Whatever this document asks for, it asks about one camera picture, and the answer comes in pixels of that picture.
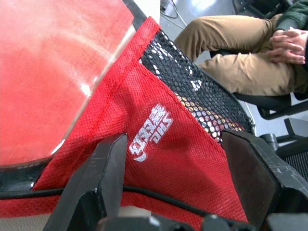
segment green sleeve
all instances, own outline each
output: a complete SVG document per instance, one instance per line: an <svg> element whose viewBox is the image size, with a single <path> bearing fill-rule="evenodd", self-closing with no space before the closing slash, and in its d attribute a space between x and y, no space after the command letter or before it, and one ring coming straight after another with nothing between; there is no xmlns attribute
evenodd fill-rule
<svg viewBox="0 0 308 231"><path fill-rule="evenodd" d="M301 0L286 10L278 21L276 30L304 29L308 22L308 0Z"/></svg>

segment person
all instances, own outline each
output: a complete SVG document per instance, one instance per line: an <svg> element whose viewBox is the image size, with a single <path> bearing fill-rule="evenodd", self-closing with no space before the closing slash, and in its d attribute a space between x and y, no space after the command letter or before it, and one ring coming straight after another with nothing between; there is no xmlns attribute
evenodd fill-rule
<svg viewBox="0 0 308 231"><path fill-rule="evenodd" d="M242 15L197 18L175 43L193 62L203 51L234 51L236 54L218 54L200 64L231 92L285 95L307 88L307 30L308 1L301 0L271 19Z"/></svg>

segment black cable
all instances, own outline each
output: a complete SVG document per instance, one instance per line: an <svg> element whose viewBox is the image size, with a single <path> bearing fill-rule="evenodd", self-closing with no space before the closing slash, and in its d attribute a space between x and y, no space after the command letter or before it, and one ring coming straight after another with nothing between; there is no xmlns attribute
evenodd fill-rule
<svg viewBox="0 0 308 231"><path fill-rule="evenodd" d="M149 197L152 197L154 199L157 199L157 200L166 202L168 204L174 205L176 207L185 209L185 210L187 210L187 211L189 211L191 213L197 214L197 215L199 215L201 217L212 215L211 213L206 212L206 211L204 211L202 209L196 208L196 207L188 205L188 204L186 204L186 203L184 203L182 201L173 199L173 198L171 198L169 196L165 196L165 195L159 194L157 192L156 193L152 192L152 191L147 190L147 189L124 185L123 186L123 191L124 192L139 193L139 194L142 194L142 195L145 195L145 196L149 196ZM224 219L231 226L236 223L235 220L231 220L231 219L223 218L223 217L221 217L221 218Z"/></svg>
<svg viewBox="0 0 308 231"><path fill-rule="evenodd" d="M175 13L176 13L177 15L176 15L175 17L174 17L174 16L167 15L167 14L165 14L165 13L162 13L162 11L160 11L160 13L161 13L163 16L167 17L167 18L177 19L178 16L179 16L179 14L178 14L178 9L177 9L177 6L175 5L175 3L174 3L173 0L172 0L172 3L173 3L174 9L176 9L176 10L175 10Z"/></svg>
<svg viewBox="0 0 308 231"><path fill-rule="evenodd" d="M55 196L55 195L61 195L63 190L64 188L37 190L37 191L35 190L5 191L5 192L0 192L0 200Z"/></svg>
<svg viewBox="0 0 308 231"><path fill-rule="evenodd" d="M29 190L29 191L6 191L6 192L0 192L0 200L55 196L55 195L61 195L63 190L64 190L64 188L38 190L38 191L32 191L32 190ZM154 199L157 199L157 200L166 202L168 204L174 205L176 207L185 209L185 210L190 211L194 214L197 214L201 217L211 215L211 213L206 212L202 209L196 208L196 207L188 205L188 204L186 204L182 201L173 199L169 196L159 194L157 192L156 193L152 192L152 191L147 190L147 189L124 185L123 191L146 195L146 196L152 197ZM233 225L234 223L236 223L236 221L234 221L234 220L230 220L230 219L227 219L227 218L223 218L223 219L225 219L228 222L228 224L230 224L230 225Z"/></svg>

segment black plastic part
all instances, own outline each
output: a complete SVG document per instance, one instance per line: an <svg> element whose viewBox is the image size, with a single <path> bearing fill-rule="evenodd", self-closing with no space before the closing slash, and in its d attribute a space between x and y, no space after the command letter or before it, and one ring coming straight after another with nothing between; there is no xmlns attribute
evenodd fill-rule
<svg viewBox="0 0 308 231"><path fill-rule="evenodd" d="M165 11L170 0L160 0L160 10Z"/></svg>
<svg viewBox="0 0 308 231"><path fill-rule="evenodd" d="M100 142L64 189L44 231L92 231L106 216L117 216L122 198L127 136Z"/></svg>
<svg viewBox="0 0 308 231"><path fill-rule="evenodd" d="M6 191L6 192L0 192L0 200L55 196L55 195L61 195L63 190L64 188L38 190L38 191L33 191L33 190Z"/></svg>
<svg viewBox="0 0 308 231"><path fill-rule="evenodd" d="M275 134L264 134L260 136L260 138L262 138L274 152L279 148L279 144Z"/></svg>
<svg viewBox="0 0 308 231"><path fill-rule="evenodd" d="M284 120L288 135L277 137L278 143L300 140L308 137L308 122L301 119L288 118Z"/></svg>
<svg viewBox="0 0 308 231"><path fill-rule="evenodd" d="M138 7L138 5L134 2L134 0L123 0L126 7L129 9L131 14L134 16L133 26L135 30L138 30L139 27L144 23L147 19L142 10Z"/></svg>
<svg viewBox="0 0 308 231"><path fill-rule="evenodd" d="M307 231L308 214L271 214L267 225L268 231Z"/></svg>
<svg viewBox="0 0 308 231"><path fill-rule="evenodd" d="M291 106L291 95L282 96L255 96L255 95L243 95L234 94L239 100L251 103L266 110L280 111Z"/></svg>
<svg viewBox="0 0 308 231"><path fill-rule="evenodd" d="M262 108L258 107L258 111L259 111L261 117L264 118L264 119L276 119L276 118L279 118L281 116L285 116L285 115L290 116L290 115L300 113L300 112L304 112L304 111L307 111L307 110L308 110L308 101L304 101L302 103L295 104L293 106L284 108L284 109L279 110L279 111L272 113L272 114L270 113L269 110L262 109Z"/></svg>
<svg viewBox="0 0 308 231"><path fill-rule="evenodd" d="M276 154L281 158L286 158L295 154L308 151L308 138L295 141L293 143L279 147Z"/></svg>
<svg viewBox="0 0 308 231"><path fill-rule="evenodd" d="M308 212L308 182L261 138L222 133L235 189L248 220L262 227L270 213Z"/></svg>
<svg viewBox="0 0 308 231"><path fill-rule="evenodd" d="M139 218L104 218L96 231L194 231L186 224L152 214Z"/></svg>
<svg viewBox="0 0 308 231"><path fill-rule="evenodd" d="M27 191L37 182L49 161L0 170L0 199L5 191Z"/></svg>
<svg viewBox="0 0 308 231"><path fill-rule="evenodd" d="M308 121L289 118L284 120L288 134L296 139L308 137Z"/></svg>

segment white printed logo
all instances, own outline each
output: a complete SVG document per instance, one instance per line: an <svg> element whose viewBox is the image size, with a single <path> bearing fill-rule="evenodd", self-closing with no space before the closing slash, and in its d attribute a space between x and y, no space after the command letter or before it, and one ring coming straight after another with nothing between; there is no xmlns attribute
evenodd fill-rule
<svg viewBox="0 0 308 231"><path fill-rule="evenodd" d="M160 104L152 108L149 118L144 122L143 127L129 146L130 152L138 156L134 160L145 161L147 154L144 149L148 142L158 143L173 123L173 119L169 116L170 112L167 112Z"/></svg>

